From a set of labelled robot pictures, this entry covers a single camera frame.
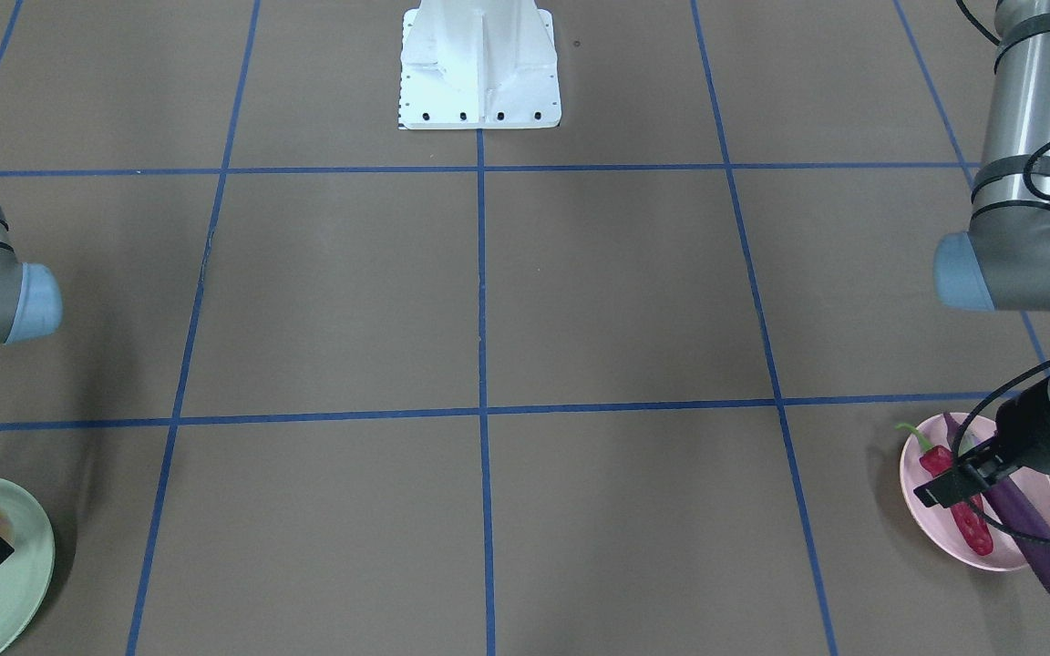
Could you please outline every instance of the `white plate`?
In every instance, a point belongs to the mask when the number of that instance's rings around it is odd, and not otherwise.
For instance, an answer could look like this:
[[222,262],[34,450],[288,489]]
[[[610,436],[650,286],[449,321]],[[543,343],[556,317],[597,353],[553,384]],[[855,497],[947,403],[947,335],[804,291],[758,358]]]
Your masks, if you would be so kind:
[[16,552],[0,565],[0,653],[18,638],[43,601],[55,565],[55,535],[26,490],[0,479],[0,509],[14,526]]
[[[963,420],[966,419],[965,411],[952,411],[950,415],[958,420],[959,424],[962,424]],[[950,448],[950,445],[947,444],[946,421],[942,415],[936,415],[922,421],[918,425],[918,429],[926,436],[930,444],[946,445],[947,448]],[[973,432],[981,443],[981,441],[995,435],[995,423],[986,417],[975,417],[968,431]],[[981,570],[1010,572],[1010,570],[1026,568],[1024,553],[1020,552],[1015,541],[1010,538],[1007,533],[1001,532],[994,527],[987,527],[991,531],[995,549],[987,556],[980,556],[971,551],[970,547],[967,547],[962,533],[959,533],[958,527],[954,526],[954,517],[950,515],[949,510],[941,506],[926,508],[922,505],[922,502],[914,493],[914,488],[929,482],[930,477],[929,472],[922,469],[922,465],[918,462],[918,458],[921,457],[922,449],[918,447],[918,439],[911,432],[908,440],[905,441],[905,448],[902,449],[902,495],[904,495],[905,504],[909,507],[909,512],[914,515],[918,527],[922,528],[929,539],[932,539],[939,548],[950,553],[951,556]],[[1050,478],[1036,472],[1036,470],[1024,468],[1012,473],[1012,481],[1015,481],[1015,485],[1024,490],[1028,501],[1036,507],[1047,526],[1050,526]],[[983,510],[991,517],[999,520],[999,514],[991,511],[989,504],[984,503]]]

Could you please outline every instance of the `purple eggplant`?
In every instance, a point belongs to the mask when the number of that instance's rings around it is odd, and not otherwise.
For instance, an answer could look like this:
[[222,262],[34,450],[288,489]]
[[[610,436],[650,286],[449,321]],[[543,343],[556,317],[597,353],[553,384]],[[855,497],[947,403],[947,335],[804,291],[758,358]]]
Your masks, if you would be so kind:
[[[999,514],[999,519],[1004,521],[1008,528],[1015,528],[1027,535],[1038,536],[1050,539],[1050,527],[1040,515],[1032,503],[1015,485],[1015,481],[1009,478],[995,483],[994,486],[984,491],[987,503],[991,504],[991,510]],[[1033,542],[1015,539],[1020,551],[1024,552],[1024,557],[1028,565],[1032,566],[1034,575],[1043,584],[1043,589],[1050,594],[1050,547]]]

